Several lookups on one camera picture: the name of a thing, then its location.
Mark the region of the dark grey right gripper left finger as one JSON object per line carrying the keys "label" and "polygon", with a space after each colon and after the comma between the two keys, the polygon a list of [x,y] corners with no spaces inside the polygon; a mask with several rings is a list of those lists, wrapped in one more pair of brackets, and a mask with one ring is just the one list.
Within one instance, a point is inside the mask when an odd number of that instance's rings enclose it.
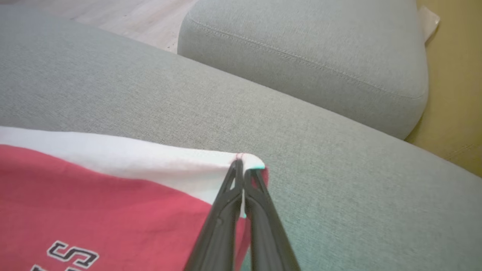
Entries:
{"label": "dark grey right gripper left finger", "polygon": [[236,223],[243,202],[243,162],[236,160],[203,224],[184,271],[234,271]]}

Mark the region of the grey fabric sofa seat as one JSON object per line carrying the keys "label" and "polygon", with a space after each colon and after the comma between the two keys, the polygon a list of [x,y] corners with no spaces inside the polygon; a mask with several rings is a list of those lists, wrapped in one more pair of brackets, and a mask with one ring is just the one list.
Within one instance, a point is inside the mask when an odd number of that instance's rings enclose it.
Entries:
{"label": "grey fabric sofa seat", "polygon": [[482,178],[246,79],[0,5],[0,126],[229,153],[268,169],[302,271],[482,271]]}

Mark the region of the grey seamed sofa cushion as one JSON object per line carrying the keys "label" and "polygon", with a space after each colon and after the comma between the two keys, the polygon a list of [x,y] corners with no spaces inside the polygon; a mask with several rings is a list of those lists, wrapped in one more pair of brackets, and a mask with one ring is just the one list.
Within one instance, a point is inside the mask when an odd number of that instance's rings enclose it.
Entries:
{"label": "grey seamed sofa cushion", "polygon": [[198,0],[177,53],[399,139],[429,95],[415,0]]}

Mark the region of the yellow sofa backrest cushion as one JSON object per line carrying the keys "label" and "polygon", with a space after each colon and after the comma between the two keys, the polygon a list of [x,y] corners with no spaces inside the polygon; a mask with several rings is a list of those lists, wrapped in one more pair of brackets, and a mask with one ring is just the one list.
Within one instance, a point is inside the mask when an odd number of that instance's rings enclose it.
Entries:
{"label": "yellow sofa backrest cushion", "polygon": [[406,141],[482,177],[482,0],[416,0],[441,18],[426,43],[429,98]]}

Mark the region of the red and white shirt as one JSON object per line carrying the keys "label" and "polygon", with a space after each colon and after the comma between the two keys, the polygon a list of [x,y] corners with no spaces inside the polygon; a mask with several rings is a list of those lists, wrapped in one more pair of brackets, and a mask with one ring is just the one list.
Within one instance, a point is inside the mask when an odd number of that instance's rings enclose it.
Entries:
{"label": "red and white shirt", "polygon": [[184,271],[232,163],[253,154],[0,126],[0,271]]}

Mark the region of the white sofa label tag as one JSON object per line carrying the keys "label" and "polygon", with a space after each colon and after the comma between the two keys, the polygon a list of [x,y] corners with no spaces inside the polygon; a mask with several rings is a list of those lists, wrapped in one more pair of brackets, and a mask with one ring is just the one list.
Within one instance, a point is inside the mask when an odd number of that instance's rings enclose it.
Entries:
{"label": "white sofa label tag", "polygon": [[436,32],[441,19],[437,14],[435,14],[425,6],[421,6],[418,9],[417,14],[424,36],[424,42],[426,43]]}

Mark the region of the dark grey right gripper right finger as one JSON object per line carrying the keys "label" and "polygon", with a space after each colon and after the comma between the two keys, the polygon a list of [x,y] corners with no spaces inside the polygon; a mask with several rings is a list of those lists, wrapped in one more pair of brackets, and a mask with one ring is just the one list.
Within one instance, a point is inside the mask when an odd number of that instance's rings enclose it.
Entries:
{"label": "dark grey right gripper right finger", "polygon": [[301,271],[260,169],[244,175],[252,271]]}

